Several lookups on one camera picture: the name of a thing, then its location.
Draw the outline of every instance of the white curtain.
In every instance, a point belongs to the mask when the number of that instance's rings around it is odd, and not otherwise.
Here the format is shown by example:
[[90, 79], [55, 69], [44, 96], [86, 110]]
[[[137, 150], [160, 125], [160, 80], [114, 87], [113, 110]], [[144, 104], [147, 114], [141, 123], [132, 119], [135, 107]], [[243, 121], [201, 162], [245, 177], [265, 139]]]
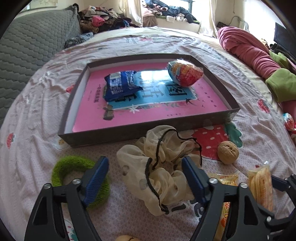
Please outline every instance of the white curtain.
[[141, 0], [119, 0], [119, 9], [124, 16], [132, 20], [133, 24], [143, 25]]
[[199, 16], [201, 21], [199, 34], [217, 38], [217, 28], [215, 25], [215, 12], [217, 0], [201, 0], [199, 2]]

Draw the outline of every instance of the blue gripper pad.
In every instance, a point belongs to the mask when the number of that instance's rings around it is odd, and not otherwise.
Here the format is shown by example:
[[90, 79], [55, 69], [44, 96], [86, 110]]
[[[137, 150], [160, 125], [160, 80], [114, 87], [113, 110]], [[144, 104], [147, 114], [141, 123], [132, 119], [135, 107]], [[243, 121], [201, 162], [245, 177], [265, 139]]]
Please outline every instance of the blue gripper pad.
[[109, 160], [101, 156], [92, 169], [81, 178], [80, 197], [84, 205], [94, 202], [109, 169]]
[[182, 159], [182, 170], [187, 178], [195, 200], [206, 205], [211, 199], [209, 177], [204, 170], [198, 168], [189, 156]]

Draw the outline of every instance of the box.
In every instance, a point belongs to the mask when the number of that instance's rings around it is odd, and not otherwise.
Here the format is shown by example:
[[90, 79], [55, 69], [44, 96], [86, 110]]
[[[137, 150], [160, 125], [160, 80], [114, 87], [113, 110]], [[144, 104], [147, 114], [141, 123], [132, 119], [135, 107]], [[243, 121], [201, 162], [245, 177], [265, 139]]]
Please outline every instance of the box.
[[[173, 83], [165, 70], [168, 62], [181, 58], [204, 70], [203, 78], [189, 88]], [[107, 103], [104, 77], [125, 70], [142, 71], [143, 90]], [[87, 64], [70, 94], [58, 135], [71, 147], [117, 142], [145, 136], [158, 125], [184, 131], [223, 124], [239, 109], [216, 76], [192, 56], [121, 56]]]

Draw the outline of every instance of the cable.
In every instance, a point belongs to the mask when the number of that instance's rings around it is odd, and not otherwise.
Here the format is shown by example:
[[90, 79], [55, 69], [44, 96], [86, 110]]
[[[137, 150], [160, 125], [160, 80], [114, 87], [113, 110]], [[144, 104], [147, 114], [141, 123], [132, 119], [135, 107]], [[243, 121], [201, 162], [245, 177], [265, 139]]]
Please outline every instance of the cable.
[[230, 26], [230, 24], [232, 23], [233, 19], [234, 18], [237, 18], [238, 22], [244, 22], [247, 26], [246, 26], [246, 31], [247, 32], [250, 32], [249, 31], [249, 24], [245, 21], [245, 20], [242, 20], [239, 16], [234, 16], [232, 19], [231, 19], [231, 22], [228, 24], [228, 26]]

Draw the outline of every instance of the gray quilted headboard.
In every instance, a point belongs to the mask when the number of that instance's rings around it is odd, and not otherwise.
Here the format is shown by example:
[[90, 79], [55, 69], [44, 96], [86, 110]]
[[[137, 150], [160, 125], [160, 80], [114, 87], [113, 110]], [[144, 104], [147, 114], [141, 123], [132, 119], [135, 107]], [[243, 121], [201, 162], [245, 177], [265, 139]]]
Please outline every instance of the gray quilted headboard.
[[36, 12], [12, 21], [0, 39], [0, 127], [30, 77], [79, 35], [77, 9]]

